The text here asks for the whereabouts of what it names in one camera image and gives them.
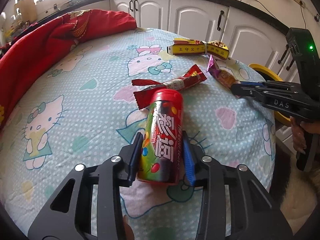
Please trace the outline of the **right hand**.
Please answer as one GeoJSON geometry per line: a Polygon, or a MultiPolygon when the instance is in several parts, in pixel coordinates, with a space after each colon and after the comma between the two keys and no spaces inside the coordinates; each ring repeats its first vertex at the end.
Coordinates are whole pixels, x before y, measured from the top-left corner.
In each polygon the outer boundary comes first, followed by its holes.
{"type": "Polygon", "coordinates": [[[319,134],[319,121],[308,123],[298,122],[294,117],[290,117],[293,147],[299,153],[305,153],[307,148],[305,134],[319,134]]]}

